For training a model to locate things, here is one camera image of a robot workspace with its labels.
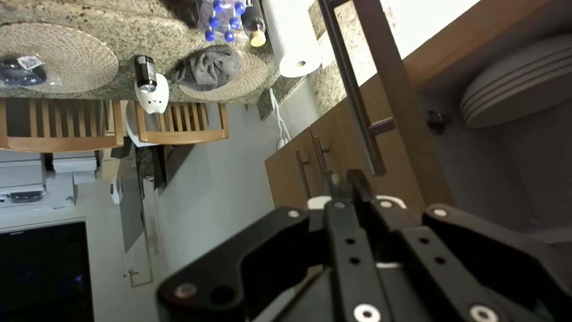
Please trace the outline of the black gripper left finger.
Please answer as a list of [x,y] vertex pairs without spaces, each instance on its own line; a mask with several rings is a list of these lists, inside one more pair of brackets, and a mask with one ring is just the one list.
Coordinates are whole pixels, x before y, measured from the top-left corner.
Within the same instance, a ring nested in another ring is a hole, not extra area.
[[350,170],[325,206],[325,229],[332,259],[331,285],[340,322],[393,322],[372,247],[357,215],[370,197],[366,177]]

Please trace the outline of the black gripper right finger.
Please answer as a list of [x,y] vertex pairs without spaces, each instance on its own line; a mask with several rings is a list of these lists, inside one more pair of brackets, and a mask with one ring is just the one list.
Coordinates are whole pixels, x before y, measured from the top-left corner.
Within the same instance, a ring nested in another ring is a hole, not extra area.
[[406,277],[402,290],[386,285],[397,322],[413,322],[415,304],[418,319],[431,322],[508,322],[500,297],[429,226],[415,222],[399,202],[379,199],[363,172],[350,170],[347,183],[357,217],[366,220],[374,258],[397,263]]

